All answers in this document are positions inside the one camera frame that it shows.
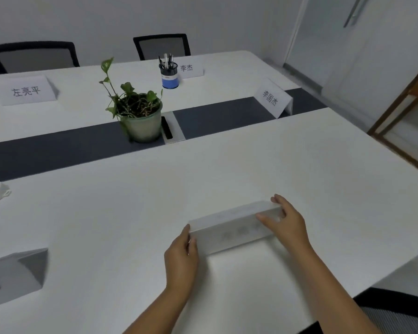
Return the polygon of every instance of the conference table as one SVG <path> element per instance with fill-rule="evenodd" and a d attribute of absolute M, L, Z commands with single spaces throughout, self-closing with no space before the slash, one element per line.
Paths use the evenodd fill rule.
<path fill-rule="evenodd" d="M 163 253 L 189 220 L 274 193 L 353 297 L 418 255 L 417 169 L 252 53 L 197 58 L 204 76 L 164 90 L 163 112 L 188 122 L 170 144 L 128 142 L 99 66 L 0 75 L 45 75 L 57 92 L 0 105 L 0 181 L 12 190 L 0 257 L 49 249 L 45 285 L 0 305 L 0 334 L 123 332 L 165 287 Z M 109 74 L 161 90 L 155 60 Z M 266 78 L 293 96 L 292 116 L 257 106 Z M 297 276 L 273 237 L 210 255 L 174 331 L 295 334 L 315 321 Z"/>

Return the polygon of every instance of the plant pot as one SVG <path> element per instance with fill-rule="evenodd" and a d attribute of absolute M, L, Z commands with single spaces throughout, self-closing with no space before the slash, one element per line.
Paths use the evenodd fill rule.
<path fill-rule="evenodd" d="M 161 134 L 161 110 L 160 108 L 153 114 L 141 118 L 120 117 L 120 123 L 130 139 L 139 143 L 149 143 L 156 140 Z"/>

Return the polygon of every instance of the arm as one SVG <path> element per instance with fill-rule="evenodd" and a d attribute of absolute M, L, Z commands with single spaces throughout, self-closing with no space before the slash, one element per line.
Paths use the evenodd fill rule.
<path fill-rule="evenodd" d="M 260 214 L 257 218 L 273 231 L 299 266 L 322 331 L 325 334 L 382 334 L 314 252 L 301 214 L 282 196 L 275 195 L 271 201 L 282 205 L 285 217 L 280 222 Z"/>
<path fill-rule="evenodd" d="M 196 240 L 187 224 L 164 253 L 166 288 L 123 334 L 169 334 L 186 305 L 198 268 Z"/>

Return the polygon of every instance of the hand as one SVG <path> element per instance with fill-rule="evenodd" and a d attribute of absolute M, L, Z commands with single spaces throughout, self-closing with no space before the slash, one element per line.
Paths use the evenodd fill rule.
<path fill-rule="evenodd" d="M 189 224 L 184 226 L 181 234 L 164 253 L 166 290 L 179 298 L 184 298 L 185 301 L 190 296 L 198 269 L 196 239 L 191 238 L 189 242 L 189 230 Z"/>
<path fill-rule="evenodd" d="M 297 251 L 300 247 L 311 248 L 308 239 L 305 220 L 300 213 L 282 196 L 274 195 L 271 202 L 282 206 L 284 217 L 276 222 L 270 217 L 257 213 L 255 216 L 279 239 L 289 252 Z"/>

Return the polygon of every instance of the left hand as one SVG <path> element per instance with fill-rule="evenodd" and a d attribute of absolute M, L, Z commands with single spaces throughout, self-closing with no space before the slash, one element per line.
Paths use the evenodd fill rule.
<path fill-rule="evenodd" d="M 190 225 L 184 226 L 181 234 L 164 253 L 166 264 L 166 290 L 180 298 L 187 299 L 192 292 L 198 269 L 198 249 L 196 239 L 189 242 Z"/>

